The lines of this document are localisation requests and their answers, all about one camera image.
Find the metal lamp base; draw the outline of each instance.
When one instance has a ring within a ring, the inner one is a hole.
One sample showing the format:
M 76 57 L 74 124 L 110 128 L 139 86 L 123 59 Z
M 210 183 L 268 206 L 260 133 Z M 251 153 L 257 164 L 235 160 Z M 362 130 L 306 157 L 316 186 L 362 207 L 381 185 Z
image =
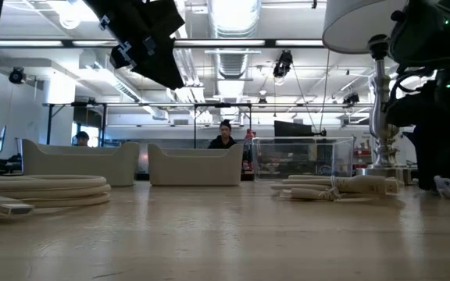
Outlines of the metal lamp base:
M 357 169 L 356 174 L 364 176 L 394 177 L 403 181 L 405 185 L 413 185 L 413 179 L 411 179 L 411 169 L 408 168 L 365 168 Z

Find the man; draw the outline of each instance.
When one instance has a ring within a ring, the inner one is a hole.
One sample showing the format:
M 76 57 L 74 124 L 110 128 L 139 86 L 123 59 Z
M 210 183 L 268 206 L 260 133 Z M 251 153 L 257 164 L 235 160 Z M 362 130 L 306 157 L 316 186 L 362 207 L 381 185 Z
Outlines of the man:
M 88 146 L 88 141 L 90 140 L 90 136 L 88 136 L 88 133 L 84 132 L 84 131 L 80 131 L 79 133 L 77 133 L 76 135 L 76 143 L 77 146 L 84 146 L 87 147 Z

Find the person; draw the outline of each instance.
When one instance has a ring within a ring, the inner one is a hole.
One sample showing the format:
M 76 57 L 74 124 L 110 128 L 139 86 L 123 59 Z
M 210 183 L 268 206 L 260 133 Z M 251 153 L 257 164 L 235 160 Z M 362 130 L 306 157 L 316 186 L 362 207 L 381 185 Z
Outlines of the person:
M 232 147 L 236 142 L 230 135 L 231 132 L 232 126 L 230 125 L 230 120 L 225 119 L 220 123 L 220 135 L 211 141 L 208 149 L 228 149 Z
M 88 136 L 88 133 L 86 133 L 84 131 L 80 131 L 79 133 L 76 134 L 77 146 L 87 147 L 89 140 L 90 140 L 90 136 Z

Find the glass display case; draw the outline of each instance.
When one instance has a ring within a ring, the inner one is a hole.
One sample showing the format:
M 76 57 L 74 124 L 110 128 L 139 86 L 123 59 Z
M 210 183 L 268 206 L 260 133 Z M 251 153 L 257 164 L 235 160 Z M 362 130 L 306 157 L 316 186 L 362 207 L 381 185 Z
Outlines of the glass display case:
M 352 176 L 354 137 L 256 137 L 252 140 L 257 181 L 290 175 Z

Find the black hair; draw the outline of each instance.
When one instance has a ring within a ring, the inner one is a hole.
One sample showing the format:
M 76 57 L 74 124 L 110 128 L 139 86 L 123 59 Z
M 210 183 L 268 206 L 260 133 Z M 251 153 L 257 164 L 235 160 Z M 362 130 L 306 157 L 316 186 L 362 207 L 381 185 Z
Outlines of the black hair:
M 232 126 L 230 125 L 230 120 L 229 120 L 229 119 L 225 119 L 224 121 L 222 121 L 222 122 L 220 123 L 220 128 L 221 128 L 222 126 L 228 127 L 228 129 L 229 129 L 230 131 L 232 131 Z
M 88 136 L 88 133 L 84 132 L 84 131 L 80 131 L 79 133 L 76 134 L 76 138 L 80 139 L 80 138 L 85 138 L 85 139 L 90 139 L 90 136 Z

